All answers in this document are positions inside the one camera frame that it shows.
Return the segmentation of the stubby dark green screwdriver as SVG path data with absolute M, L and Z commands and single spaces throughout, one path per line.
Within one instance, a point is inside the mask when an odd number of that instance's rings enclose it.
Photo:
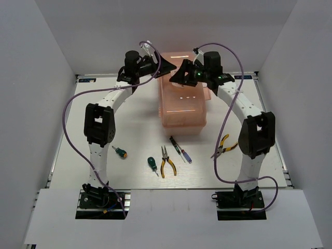
M 153 157 L 148 157 L 147 158 L 147 163 L 150 166 L 150 168 L 156 173 L 156 175 L 159 176 L 158 175 L 158 168 L 156 166 L 155 159 Z

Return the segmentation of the stubby green orange screwdriver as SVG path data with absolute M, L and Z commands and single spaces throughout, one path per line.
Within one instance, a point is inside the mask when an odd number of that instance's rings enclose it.
M 125 159 L 127 157 L 127 152 L 125 150 L 115 146 L 112 146 L 112 148 L 120 158 Z

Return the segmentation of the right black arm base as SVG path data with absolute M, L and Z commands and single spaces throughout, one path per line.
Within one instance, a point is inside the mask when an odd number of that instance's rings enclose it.
M 218 221 L 266 220 L 264 199 L 261 191 L 240 204 L 233 191 L 218 191 L 211 195 L 216 202 Z

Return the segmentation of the pink plastic toolbox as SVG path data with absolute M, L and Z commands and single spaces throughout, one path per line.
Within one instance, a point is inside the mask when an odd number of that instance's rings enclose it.
M 195 87 L 170 82 L 184 59 L 193 60 L 192 52 L 164 52 L 161 56 L 176 66 L 158 78 L 159 117 L 166 136 L 198 135 L 206 125 L 206 100 L 211 98 L 202 83 Z

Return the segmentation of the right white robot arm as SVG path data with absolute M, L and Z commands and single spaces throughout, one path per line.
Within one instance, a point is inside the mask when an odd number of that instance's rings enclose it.
M 198 82 L 223 100 L 236 115 L 242 128 L 238 145 L 243 154 L 234 188 L 235 203 L 241 207 L 253 201 L 258 190 L 260 169 L 266 154 L 275 144 L 275 116 L 256 107 L 240 90 L 235 79 L 223 72 L 221 56 L 216 51 L 202 54 L 203 61 L 184 59 L 170 82 L 194 87 Z

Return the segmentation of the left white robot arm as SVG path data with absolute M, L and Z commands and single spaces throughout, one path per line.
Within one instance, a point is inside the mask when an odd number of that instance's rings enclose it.
M 137 51 L 128 51 L 124 66 L 118 72 L 115 90 L 97 103 L 86 106 L 84 135 L 92 163 L 88 180 L 91 186 L 103 188 L 108 185 L 107 154 L 116 133 L 115 113 L 118 108 L 135 92 L 141 77 L 152 75 L 153 78 L 159 78 L 175 69 L 176 66 L 163 57 L 154 62 L 152 56 L 142 57 Z

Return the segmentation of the blue handled small screwdriver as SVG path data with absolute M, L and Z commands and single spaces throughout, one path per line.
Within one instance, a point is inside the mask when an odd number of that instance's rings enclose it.
M 186 159 L 186 161 L 188 163 L 192 163 L 191 157 L 183 149 L 181 150 L 181 152 L 182 152 L 182 155 L 184 156 L 184 158 Z

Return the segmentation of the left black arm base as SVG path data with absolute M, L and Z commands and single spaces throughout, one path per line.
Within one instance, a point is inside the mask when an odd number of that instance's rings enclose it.
M 97 199 L 81 190 L 79 194 L 75 219 L 90 220 L 124 220 L 129 212 L 131 193 L 129 191 L 119 191 L 119 197 L 110 191 L 104 200 Z

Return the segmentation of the yellow long nose pliers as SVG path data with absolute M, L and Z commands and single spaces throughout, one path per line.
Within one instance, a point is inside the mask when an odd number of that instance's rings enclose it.
M 165 178 L 164 166 L 165 166 L 166 162 L 171 166 L 171 168 L 173 170 L 173 174 L 174 174 L 174 176 L 176 176 L 177 175 L 176 166 L 173 163 L 173 161 L 170 159 L 166 147 L 162 146 L 161 151 L 162 151 L 162 163 L 161 163 L 161 167 L 160 167 L 161 177 Z

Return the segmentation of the black green precision screwdriver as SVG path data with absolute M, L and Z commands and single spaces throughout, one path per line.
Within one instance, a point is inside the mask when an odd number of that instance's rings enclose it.
M 182 160 L 185 162 L 185 159 L 182 157 L 182 153 L 175 141 L 175 139 L 173 138 L 173 136 L 170 136 L 169 138 L 170 142 L 172 143 L 173 147 L 175 148 L 175 150 L 177 151 L 177 153 L 180 155 L 180 157 L 182 158 Z

